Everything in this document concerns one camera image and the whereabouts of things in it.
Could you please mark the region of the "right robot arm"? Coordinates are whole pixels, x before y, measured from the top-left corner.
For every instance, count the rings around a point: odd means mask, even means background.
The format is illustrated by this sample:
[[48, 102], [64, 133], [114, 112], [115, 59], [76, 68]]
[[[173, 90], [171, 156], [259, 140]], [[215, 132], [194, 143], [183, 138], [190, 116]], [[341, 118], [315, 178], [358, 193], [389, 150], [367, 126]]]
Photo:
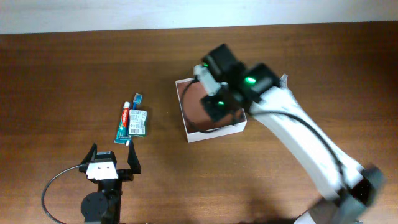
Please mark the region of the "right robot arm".
[[359, 223], [385, 183], [376, 166], [363, 167], [343, 152], [309, 117], [267, 65], [248, 68], [226, 44], [206, 54], [193, 69], [204, 86], [201, 103], [214, 122], [244, 110], [268, 128], [299, 161], [322, 196], [284, 223]]

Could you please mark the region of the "clear spray bottle dark liquid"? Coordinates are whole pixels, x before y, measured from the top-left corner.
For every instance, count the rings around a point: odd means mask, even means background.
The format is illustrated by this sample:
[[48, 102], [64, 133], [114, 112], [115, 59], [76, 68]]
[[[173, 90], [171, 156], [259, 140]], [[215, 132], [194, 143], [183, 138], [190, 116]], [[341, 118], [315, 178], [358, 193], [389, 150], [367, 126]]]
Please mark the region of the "clear spray bottle dark liquid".
[[280, 77], [280, 86], [282, 87], [282, 88], [287, 88], [287, 79], [288, 79], [288, 75], [287, 74], [283, 74], [281, 77]]

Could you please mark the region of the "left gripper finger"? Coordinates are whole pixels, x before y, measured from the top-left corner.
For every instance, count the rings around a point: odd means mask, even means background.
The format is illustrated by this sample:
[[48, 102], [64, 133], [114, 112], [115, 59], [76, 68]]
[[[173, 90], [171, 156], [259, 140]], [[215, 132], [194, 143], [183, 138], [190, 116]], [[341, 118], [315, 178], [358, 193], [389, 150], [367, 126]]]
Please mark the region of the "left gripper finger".
[[141, 165], [140, 162], [138, 160], [136, 151], [135, 151], [135, 147], [134, 147], [134, 143], [132, 140], [130, 140], [129, 143], [129, 151], [128, 151], [128, 157], [127, 157], [127, 163], [130, 166], [130, 169], [132, 171], [133, 174], [140, 174], [141, 173]]
[[81, 164], [90, 163], [92, 160], [95, 159], [96, 153], [97, 153], [97, 145], [96, 145], [96, 143], [93, 143], [91, 149], [88, 151], [87, 155], [81, 161]]

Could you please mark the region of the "green white soap packet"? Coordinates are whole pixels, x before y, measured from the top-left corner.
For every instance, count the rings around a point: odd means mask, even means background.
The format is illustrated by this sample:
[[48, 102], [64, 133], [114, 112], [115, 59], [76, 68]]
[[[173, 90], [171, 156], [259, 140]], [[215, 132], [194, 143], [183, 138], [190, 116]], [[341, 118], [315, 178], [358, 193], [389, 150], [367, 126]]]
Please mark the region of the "green white soap packet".
[[146, 120], [147, 120], [147, 111], [130, 109], [128, 135], [145, 136]]

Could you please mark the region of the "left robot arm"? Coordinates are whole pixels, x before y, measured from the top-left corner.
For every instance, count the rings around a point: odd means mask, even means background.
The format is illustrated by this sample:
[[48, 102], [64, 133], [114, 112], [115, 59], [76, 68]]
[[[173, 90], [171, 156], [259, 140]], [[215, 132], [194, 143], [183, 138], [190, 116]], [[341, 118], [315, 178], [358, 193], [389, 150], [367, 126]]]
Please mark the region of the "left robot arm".
[[98, 186], [97, 191], [88, 194], [81, 203], [81, 214], [85, 223], [118, 224], [121, 215], [122, 186], [132, 182], [135, 174], [141, 173], [134, 143], [129, 143], [128, 169], [117, 169], [113, 151], [97, 151], [93, 144], [81, 161], [79, 171]]

